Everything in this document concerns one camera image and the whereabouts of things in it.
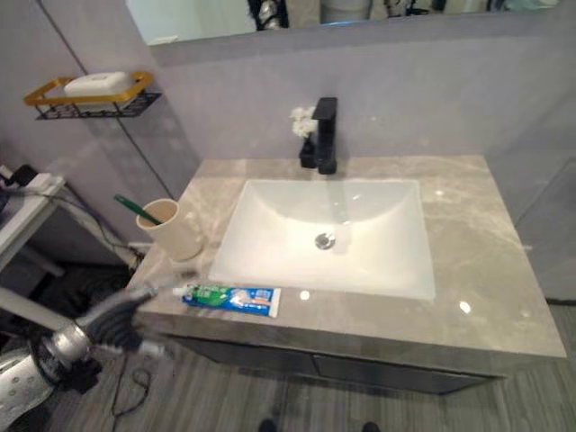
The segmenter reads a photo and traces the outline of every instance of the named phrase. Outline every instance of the rectangular basin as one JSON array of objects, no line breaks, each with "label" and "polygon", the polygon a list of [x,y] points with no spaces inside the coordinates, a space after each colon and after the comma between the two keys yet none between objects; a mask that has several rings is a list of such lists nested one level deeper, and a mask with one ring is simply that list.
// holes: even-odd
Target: rectangular basin
[{"label": "rectangular basin", "polygon": [[433,300],[419,184],[249,180],[209,277]]}]

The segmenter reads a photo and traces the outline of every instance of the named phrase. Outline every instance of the shoe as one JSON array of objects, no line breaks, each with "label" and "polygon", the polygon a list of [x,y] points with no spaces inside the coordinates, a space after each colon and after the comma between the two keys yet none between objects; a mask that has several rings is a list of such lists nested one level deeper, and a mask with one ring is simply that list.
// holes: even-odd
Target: shoe
[{"label": "shoe", "polygon": [[258,427],[258,432],[277,432],[277,430],[276,425],[270,418],[262,420],[262,423],[260,423]]},{"label": "shoe", "polygon": [[369,421],[362,426],[362,432],[380,432],[380,428],[372,421]]}]

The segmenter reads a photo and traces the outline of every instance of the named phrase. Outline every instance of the gray marble countertop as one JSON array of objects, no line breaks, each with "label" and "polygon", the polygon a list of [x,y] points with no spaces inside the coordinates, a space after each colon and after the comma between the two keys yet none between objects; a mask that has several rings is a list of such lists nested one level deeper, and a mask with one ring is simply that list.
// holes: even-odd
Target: gray marble countertop
[{"label": "gray marble countertop", "polygon": [[[193,260],[204,281],[251,178],[329,181],[301,168],[298,159],[204,161],[180,200],[198,212],[209,239]],[[351,158],[339,162],[336,178],[419,182],[436,279],[433,301],[326,291],[311,291],[303,301],[300,290],[284,288],[278,317],[269,319],[192,308],[164,290],[140,308],[139,319],[170,335],[486,374],[566,356],[483,157]],[[132,281],[174,272],[155,245]]]}]

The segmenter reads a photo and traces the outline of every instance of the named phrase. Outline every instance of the white soap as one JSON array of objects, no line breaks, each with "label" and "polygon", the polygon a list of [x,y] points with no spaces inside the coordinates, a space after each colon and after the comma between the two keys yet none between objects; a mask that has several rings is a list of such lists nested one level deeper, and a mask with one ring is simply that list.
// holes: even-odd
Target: white soap
[{"label": "white soap", "polygon": [[[126,72],[103,72],[81,76],[64,86],[66,96],[108,96],[125,92],[134,85],[134,78]],[[122,108],[130,101],[119,103]],[[111,103],[79,103],[83,111],[113,110]]]}]

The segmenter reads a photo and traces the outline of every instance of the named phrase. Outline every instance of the toothpaste tube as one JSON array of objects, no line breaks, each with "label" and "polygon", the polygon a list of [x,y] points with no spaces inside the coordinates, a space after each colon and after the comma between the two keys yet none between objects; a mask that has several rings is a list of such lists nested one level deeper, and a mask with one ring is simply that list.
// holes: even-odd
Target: toothpaste tube
[{"label": "toothpaste tube", "polygon": [[188,285],[182,301],[202,308],[254,313],[275,318],[280,303],[280,289],[230,288],[196,283]]}]

